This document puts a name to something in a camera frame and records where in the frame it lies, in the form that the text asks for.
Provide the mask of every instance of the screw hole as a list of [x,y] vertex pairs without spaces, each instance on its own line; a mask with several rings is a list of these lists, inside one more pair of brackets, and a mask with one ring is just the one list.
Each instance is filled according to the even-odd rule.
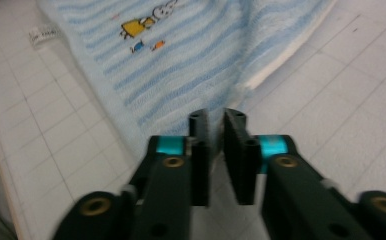
[[346,237],[349,237],[349,231],[348,229],[346,229],[345,227],[343,227],[342,225],[340,224],[336,224],[336,223],[332,223],[328,226],[328,229],[330,229],[330,231],[338,236],[338,237],[341,237],[341,238],[346,238]]
[[150,229],[150,235],[154,237],[163,237],[167,234],[168,227],[165,224],[157,223]]
[[168,168],[178,168],[184,165],[184,160],[181,158],[170,157],[170,158],[164,159],[163,164],[165,167],[168,167]]

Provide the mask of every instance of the blue striped towel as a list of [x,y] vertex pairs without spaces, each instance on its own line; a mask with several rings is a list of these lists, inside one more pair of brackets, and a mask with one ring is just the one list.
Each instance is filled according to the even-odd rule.
[[192,111],[207,108],[216,132],[222,108],[286,61],[335,0],[38,2],[139,158],[149,136],[186,134]]

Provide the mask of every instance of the grout line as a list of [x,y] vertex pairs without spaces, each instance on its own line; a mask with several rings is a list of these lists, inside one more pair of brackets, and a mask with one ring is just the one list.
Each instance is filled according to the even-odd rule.
[[356,19],[358,19],[360,17],[360,14],[357,14],[355,16],[355,18],[353,18],[349,23],[347,23],[342,29],[340,29],[336,34],[333,35],[333,37],[331,37],[326,43],[324,43],[320,48],[315,48],[313,46],[310,46],[314,49],[316,49],[317,51],[315,51],[313,54],[311,54],[308,58],[306,58],[304,61],[302,61],[301,64],[299,64],[296,68],[293,68],[293,71],[288,74],[282,81],[280,81],[279,84],[277,84],[277,86],[272,89],[271,91],[269,91],[260,101],[257,101],[257,103],[255,103],[253,106],[249,107],[247,109],[247,111],[252,111],[258,104],[260,104],[267,96],[269,96],[272,92],[274,92],[285,80],[287,80],[290,76],[292,76],[299,68],[301,68],[306,62],[309,61],[309,59],[311,59],[312,57],[314,57],[317,53],[321,52],[321,49],[323,49],[328,43],[330,43],[334,38],[336,38],[341,32],[343,32],[343,30],[345,30],[346,28],[348,28]]

